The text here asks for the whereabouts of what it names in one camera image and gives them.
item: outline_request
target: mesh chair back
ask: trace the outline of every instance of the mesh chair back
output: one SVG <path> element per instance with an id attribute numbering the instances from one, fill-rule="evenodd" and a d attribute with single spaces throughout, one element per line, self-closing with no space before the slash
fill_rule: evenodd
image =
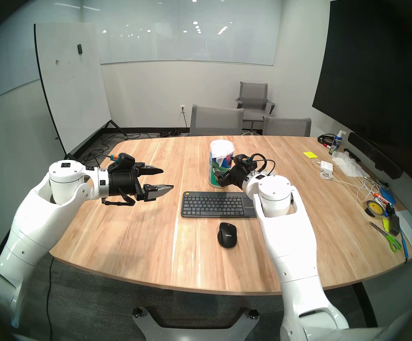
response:
<path id="1" fill-rule="evenodd" d="M 311 125 L 310 118 L 265 117 L 263 135 L 310 137 Z"/>
<path id="2" fill-rule="evenodd" d="M 244 109 L 219 109 L 193 104 L 189 136 L 240 136 Z"/>
<path id="3" fill-rule="evenodd" d="M 258 84 L 241 82 L 239 101 L 242 101 L 242 107 L 244 109 L 264 110 L 267 102 L 267 83 Z"/>

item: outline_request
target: spray bottle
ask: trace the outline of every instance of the spray bottle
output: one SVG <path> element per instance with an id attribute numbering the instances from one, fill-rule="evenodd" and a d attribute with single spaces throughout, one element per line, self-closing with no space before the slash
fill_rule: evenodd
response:
<path id="1" fill-rule="evenodd" d="M 334 140 L 332 141 L 332 145 L 330 146 L 329 153 L 332 155 L 334 151 L 337 151 L 340 146 L 340 142 L 342 141 L 342 134 L 346 134 L 346 132 L 340 130 L 339 134 L 337 134 L 334 137 Z"/>

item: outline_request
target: scissors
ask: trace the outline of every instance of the scissors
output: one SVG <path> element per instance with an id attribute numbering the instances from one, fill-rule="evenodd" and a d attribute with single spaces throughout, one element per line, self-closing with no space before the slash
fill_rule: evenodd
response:
<path id="1" fill-rule="evenodd" d="M 389 241 L 389 246 L 391 247 L 393 252 L 397 252 L 397 251 L 401 251 L 402 250 L 402 246 L 400 244 L 400 242 L 392 237 L 391 235 L 389 235 L 387 232 L 383 231 L 381 228 L 379 228 L 377 225 L 375 225 L 373 222 L 369 221 L 369 223 L 375 227 L 379 232 L 381 232 L 382 234 L 384 234 L 384 236 L 386 236 L 386 239 Z"/>

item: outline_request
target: power adapter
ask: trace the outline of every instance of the power adapter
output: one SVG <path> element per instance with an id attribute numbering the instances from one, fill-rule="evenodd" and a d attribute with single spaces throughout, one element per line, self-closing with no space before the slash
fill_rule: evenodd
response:
<path id="1" fill-rule="evenodd" d="M 322 161 L 320 164 L 321 171 L 326 171 L 332 174 L 332 171 L 334 170 L 332 164 L 330 162 Z"/>

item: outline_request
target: wipe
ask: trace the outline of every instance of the wipe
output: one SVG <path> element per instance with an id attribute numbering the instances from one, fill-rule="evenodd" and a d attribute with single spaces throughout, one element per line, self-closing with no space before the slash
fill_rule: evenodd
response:
<path id="1" fill-rule="evenodd" d="M 209 184 L 215 188 L 222 188 L 216 181 L 213 168 L 221 172 L 227 172 L 231 167 L 231 158 L 234 153 L 234 145 L 229 140 L 214 140 L 209 147 Z"/>
<path id="2" fill-rule="evenodd" d="M 344 153 L 334 151 L 332 161 L 334 161 L 348 177 L 370 177 L 369 174 L 357 164 L 355 159 L 350 158 L 348 151 Z"/>

